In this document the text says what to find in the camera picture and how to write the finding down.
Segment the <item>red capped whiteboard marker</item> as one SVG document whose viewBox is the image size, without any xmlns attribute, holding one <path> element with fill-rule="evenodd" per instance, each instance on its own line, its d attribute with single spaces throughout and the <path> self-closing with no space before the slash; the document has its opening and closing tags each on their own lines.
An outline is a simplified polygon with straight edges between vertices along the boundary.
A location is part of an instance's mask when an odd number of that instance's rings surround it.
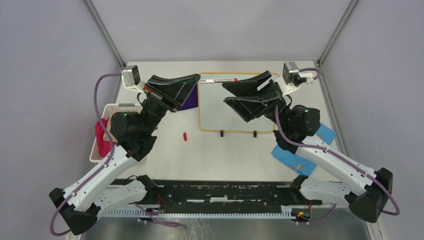
<svg viewBox="0 0 424 240">
<path fill-rule="evenodd" d="M 237 78 L 214 78 L 214 79 L 201 79 L 198 84 L 224 84 L 224 83 L 237 83 Z"/>
</svg>

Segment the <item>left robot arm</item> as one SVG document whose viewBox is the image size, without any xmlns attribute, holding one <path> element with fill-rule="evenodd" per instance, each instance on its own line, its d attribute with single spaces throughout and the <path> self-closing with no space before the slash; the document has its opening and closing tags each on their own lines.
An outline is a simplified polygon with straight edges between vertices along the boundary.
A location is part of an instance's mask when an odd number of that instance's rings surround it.
<svg viewBox="0 0 424 240">
<path fill-rule="evenodd" d="M 106 187 L 151 152 L 157 140 L 154 131 L 162 118 L 184 105 L 201 78 L 198 73 L 177 78 L 153 75 L 147 81 L 126 73 L 120 76 L 126 89 L 146 95 L 141 111 L 116 112 L 109 119 L 110 128 L 104 131 L 111 147 L 106 157 L 76 183 L 49 193 L 56 206 L 55 215 L 61 215 L 69 232 L 76 236 L 121 206 L 156 200 L 157 190 L 146 176 L 110 192 Z"/>
</svg>

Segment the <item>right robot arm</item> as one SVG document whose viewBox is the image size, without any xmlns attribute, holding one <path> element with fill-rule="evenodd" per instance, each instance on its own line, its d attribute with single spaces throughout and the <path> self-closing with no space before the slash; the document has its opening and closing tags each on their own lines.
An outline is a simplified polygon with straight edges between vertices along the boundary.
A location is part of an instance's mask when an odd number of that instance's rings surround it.
<svg viewBox="0 0 424 240">
<path fill-rule="evenodd" d="M 277 145 L 284 151 L 305 158 L 336 181 L 321 181 L 301 175 L 289 189 L 295 204 L 318 200 L 349 208 L 361 220 L 376 223 L 385 213 L 387 202 L 393 202 L 393 173 L 386 168 L 375 170 L 333 149 L 318 137 L 320 111 L 303 105 L 291 106 L 285 101 L 303 83 L 315 80 L 313 69 L 283 73 L 272 80 L 269 71 L 257 76 L 223 83 L 231 93 L 224 102 L 244 121 L 265 117 L 277 129 L 273 132 Z"/>
</svg>

